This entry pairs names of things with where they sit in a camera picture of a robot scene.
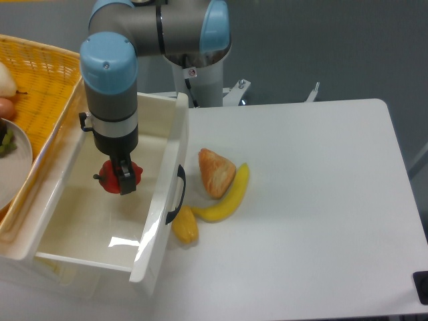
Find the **croissant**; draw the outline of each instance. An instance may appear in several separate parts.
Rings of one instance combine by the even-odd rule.
[[[229,159],[206,148],[199,152],[199,169],[203,186],[215,199],[226,193],[236,174],[236,166]]]

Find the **yellow woven basket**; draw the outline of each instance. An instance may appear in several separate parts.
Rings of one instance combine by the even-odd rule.
[[[19,199],[31,188],[44,152],[60,129],[82,77],[77,53],[7,35],[0,35],[0,62],[11,71],[18,91],[26,93],[11,98],[17,111],[12,121],[28,135],[34,160],[29,177],[9,210],[0,213],[1,232],[13,220],[10,212],[19,209]]]

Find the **green vegetable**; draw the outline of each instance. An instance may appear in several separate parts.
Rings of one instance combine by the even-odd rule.
[[[9,151],[16,149],[13,142],[13,131],[6,126],[6,121],[0,118],[0,158],[4,157]]]

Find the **bin handle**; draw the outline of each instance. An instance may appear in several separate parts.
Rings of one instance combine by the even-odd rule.
[[[183,199],[185,198],[186,173],[185,173],[185,169],[181,165],[179,165],[179,169],[177,171],[177,176],[183,180],[183,183],[184,183],[183,184],[183,192],[181,193],[181,199],[180,199],[179,206],[177,206],[174,211],[168,212],[168,214],[167,214],[167,221],[165,222],[165,224],[167,224],[167,225],[169,223],[171,223],[172,221],[174,221],[174,218],[177,216],[177,214],[179,213],[179,211],[181,209],[181,205],[183,204]]]

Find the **yellow pepper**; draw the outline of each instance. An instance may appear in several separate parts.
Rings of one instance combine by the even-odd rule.
[[[196,241],[199,237],[198,225],[188,205],[183,205],[171,226],[177,239],[184,244]]]

